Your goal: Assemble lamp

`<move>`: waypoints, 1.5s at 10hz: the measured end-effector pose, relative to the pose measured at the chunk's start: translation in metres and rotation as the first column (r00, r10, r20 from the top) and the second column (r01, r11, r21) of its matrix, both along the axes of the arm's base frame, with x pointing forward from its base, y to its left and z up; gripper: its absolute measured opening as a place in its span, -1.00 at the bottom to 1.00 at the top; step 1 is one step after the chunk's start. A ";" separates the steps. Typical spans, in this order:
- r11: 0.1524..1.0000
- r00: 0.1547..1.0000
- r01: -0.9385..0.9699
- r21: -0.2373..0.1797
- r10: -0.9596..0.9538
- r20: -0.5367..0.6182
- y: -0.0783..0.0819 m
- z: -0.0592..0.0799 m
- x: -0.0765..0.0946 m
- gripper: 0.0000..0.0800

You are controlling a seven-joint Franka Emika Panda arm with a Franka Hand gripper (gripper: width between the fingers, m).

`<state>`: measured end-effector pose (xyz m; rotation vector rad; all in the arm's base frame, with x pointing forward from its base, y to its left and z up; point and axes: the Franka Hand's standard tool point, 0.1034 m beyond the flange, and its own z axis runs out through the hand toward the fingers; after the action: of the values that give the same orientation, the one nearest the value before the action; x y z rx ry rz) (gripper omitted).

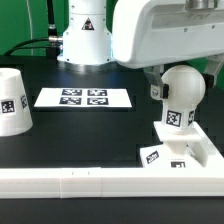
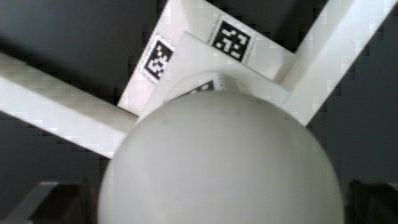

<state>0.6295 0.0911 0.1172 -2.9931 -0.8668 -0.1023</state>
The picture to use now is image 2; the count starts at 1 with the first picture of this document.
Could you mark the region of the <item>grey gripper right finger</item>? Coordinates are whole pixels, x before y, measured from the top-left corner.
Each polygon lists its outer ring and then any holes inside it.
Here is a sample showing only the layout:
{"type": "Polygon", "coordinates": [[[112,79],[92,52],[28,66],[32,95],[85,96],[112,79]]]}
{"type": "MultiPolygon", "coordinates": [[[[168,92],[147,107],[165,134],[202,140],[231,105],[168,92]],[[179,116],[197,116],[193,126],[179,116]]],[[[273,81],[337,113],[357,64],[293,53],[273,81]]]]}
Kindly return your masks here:
{"type": "Polygon", "coordinates": [[[344,224],[398,224],[398,184],[350,182],[344,224]]]}

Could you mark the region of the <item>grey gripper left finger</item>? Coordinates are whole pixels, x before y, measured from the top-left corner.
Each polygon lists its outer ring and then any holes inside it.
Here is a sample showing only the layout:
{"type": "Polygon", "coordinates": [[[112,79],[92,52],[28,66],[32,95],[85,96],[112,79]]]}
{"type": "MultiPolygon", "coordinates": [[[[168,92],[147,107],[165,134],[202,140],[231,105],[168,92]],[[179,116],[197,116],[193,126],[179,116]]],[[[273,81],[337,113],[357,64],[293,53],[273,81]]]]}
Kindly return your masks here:
{"type": "Polygon", "coordinates": [[[97,200],[87,181],[41,182],[0,224],[97,224],[97,200]]]}

